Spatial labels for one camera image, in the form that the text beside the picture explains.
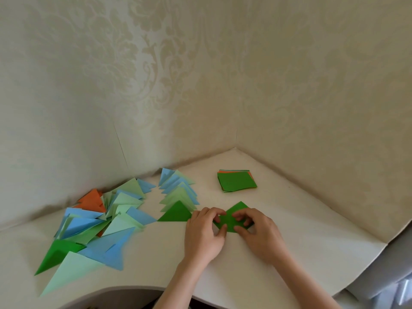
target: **desk surface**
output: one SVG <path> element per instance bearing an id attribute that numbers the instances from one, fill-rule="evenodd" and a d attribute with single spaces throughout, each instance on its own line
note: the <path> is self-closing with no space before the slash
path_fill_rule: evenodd
<path id="1" fill-rule="evenodd" d="M 234 193 L 221 191 L 219 169 L 250 169 L 258 185 Z M 230 150 L 180 170 L 196 181 L 201 205 L 228 209 L 239 201 L 271 217 L 288 248 L 330 293 L 351 283 L 386 244 L 332 211 L 250 156 Z M 159 176 L 148 181 L 157 184 Z M 141 209 L 162 216 L 155 188 Z M 63 211 L 0 232 L 0 299 L 4 308 L 57 309 L 81 297 L 116 288 L 164 289 L 183 257 L 185 223 L 152 223 L 123 248 L 124 270 L 102 267 L 59 290 L 39 297 L 57 267 L 33 276 L 42 261 Z M 298 308 L 276 271 L 258 260 L 235 233 L 207 267 L 194 296 L 224 308 Z"/>

